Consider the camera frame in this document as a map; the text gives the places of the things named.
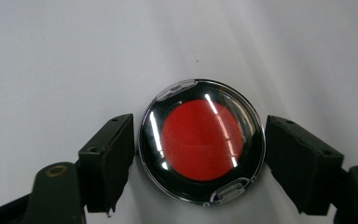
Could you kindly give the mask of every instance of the white tabletop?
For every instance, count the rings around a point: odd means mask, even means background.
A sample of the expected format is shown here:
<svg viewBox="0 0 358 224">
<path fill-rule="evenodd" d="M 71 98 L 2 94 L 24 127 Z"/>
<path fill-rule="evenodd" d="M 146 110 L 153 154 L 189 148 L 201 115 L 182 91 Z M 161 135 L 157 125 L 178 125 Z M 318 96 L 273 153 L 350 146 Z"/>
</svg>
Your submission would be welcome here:
<svg viewBox="0 0 358 224">
<path fill-rule="evenodd" d="M 160 91 L 202 77 L 291 119 L 358 165 L 358 1 L 0 1 L 0 205 L 112 117 L 135 129 Z M 239 199 L 177 202 L 139 161 L 111 218 L 88 223 L 332 223 L 299 215 L 268 168 Z"/>
</svg>

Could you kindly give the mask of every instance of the makeup compact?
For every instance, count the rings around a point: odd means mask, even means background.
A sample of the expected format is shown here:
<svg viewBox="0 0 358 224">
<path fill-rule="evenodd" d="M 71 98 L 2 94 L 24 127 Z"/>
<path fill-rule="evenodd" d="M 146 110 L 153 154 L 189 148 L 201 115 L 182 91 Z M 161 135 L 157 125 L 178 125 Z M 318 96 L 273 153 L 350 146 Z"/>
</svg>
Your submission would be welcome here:
<svg viewBox="0 0 358 224">
<path fill-rule="evenodd" d="M 147 108 L 139 151 L 164 192 L 204 206 L 228 202 L 252 184 L 265 138 L 252 105 L 229 86 L 206 79 L 176 83 Z"/>
</svg>

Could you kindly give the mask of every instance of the red powder pan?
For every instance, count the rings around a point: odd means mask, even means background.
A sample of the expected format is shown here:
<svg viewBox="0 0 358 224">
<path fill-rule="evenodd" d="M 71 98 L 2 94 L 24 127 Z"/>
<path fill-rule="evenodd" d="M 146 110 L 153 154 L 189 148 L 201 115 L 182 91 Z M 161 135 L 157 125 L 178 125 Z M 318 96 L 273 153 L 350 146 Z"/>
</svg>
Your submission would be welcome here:
<svg viewBox="0 0 358 224">
<path fill-rule="evenodd" d="M 141 160 L 173 198 L 205 206 L 225 203 L 255 181 L 265 155 L 252 105 L 229 86 L 206 79 L 176 83 L 147 108 Z"/>
</svg>

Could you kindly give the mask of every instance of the blush compact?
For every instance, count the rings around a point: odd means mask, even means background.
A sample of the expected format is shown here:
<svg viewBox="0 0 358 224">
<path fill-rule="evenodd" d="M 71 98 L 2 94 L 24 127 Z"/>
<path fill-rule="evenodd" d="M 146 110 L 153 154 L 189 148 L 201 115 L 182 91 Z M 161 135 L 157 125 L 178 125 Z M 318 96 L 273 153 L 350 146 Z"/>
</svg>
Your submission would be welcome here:
<svg viewBox="0 0 358 224">
<path fill-rule="evenodd" d="M 206 79 L 176 83 L 147 108 L 139 152 L 153 182 L 173 198 L 210 206 L 252 184 L 265 137 L 252 105 L 229 86 Z"/>
</svg>

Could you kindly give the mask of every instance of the clear plastic lid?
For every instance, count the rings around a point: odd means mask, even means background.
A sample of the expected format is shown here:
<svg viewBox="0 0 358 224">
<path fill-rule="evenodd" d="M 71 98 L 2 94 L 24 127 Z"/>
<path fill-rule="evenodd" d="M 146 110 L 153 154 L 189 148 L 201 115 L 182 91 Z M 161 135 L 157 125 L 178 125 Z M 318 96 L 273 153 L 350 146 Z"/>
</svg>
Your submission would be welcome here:
<svg viewBox="0 0 358 224">
<path fill-rule="evenodd" d="M 264 132 L 255 110 L 219 82 L 194 79 L 161 92 L 139 132 L 150 178 L 173 198 L 209 206 L 241 195 L 264 160 Z"/>
</svg>

